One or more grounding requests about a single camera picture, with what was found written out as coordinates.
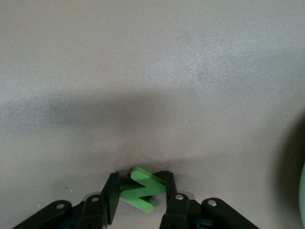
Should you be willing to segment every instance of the white table surface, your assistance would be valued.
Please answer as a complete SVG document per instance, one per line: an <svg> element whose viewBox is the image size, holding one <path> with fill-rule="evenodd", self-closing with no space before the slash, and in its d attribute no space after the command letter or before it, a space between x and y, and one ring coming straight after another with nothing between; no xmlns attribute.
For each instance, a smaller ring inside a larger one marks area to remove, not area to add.
<svg viewBox="0 0 305 229"><path fill-rule="evenodd" d="M132 166L302 228L305 1L0 3L0 228ZM120 201L110 228L164 212Z"/></svg>

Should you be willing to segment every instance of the screw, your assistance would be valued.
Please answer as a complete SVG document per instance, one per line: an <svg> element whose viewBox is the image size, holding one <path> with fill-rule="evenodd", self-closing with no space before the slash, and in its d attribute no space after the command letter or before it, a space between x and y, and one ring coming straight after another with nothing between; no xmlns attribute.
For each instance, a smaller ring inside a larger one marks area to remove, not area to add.
<svg viewBox="0 0 305 229"><path fill-rule="evenodd" d="M99 198L98 198L98 197L93 197L93 198L91 199L91 201L92 201L92 202L97 202L97 201L99 201Z"/></svg>
<svg viewBox="0 0 305 229"><path fill-rule="evenodd" d="M215 207L217 205L216 201L213 199L208 200L208 205Z"/></svg>
<svg viewBox="0 0 305 229"><path fill-rule="evenodd" d="M56 206L56 209L62 209L62 208L64 208L64 207L65 207L64 204L59 204L59 205Z"/></svg>
<svg viewBox="0 0 305 229"><path fill-rule="evenodd" d="M183 196L182 196L181 194L177 194L177 195L176 195L176 199L177 199L177 200L183 200Z"/></svg>

